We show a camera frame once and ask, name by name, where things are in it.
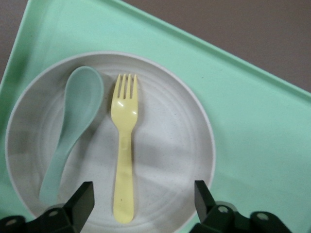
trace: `fork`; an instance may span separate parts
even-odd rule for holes
[[[113,215],[120,223],[129,223],[134,217],[131,134],[137,117],[137,77],[134,75],[132,79],[131,75],[128,75],[126,81],[126,74],[123,77],[119,74],[111,102],[111,118],[119,131]]]

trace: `tray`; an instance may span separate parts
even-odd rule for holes
[[[17,98],[50,65],[98,50],[153,60],[195,93],[215,136],[216,200],[245,216],[272,212],[293,232],[311,230],[311,94],[117,0],[28,2],[0,86],[0,218],[32,219],[14,192],[4,156]]]

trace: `brown background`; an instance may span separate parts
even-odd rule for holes
[[[0,0],[0,78],[26,0]],[[311,92],[310,0],[125,0]]]

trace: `teal spoon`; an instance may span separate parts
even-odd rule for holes
[[[60,138],[39,193],[43,203],[57,204],[65,163],[76,141],[94,120],[102,104],[103,94],[102,77],[91,67],[79,67],[68,78]]]

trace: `round plate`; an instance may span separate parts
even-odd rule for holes
[[[66,163],[59,203],[84,181],[94,182],[95,207],[83,232],[175,232],[193,224],[194,181],[210,186],[215,146],[208,117],[191,90],[160,65],[132,54],[93,52],[61,61],[38,75],[18,99],[6,133],[11,181],[34,216],[47,206],[39,190],[59,138],[66,81],[91,66],[104,81],[103,104]],[[129,224],[113,217],[118,131],[110,116],[118,74],[138,76],[138,121],[133,130],[135,214]]]

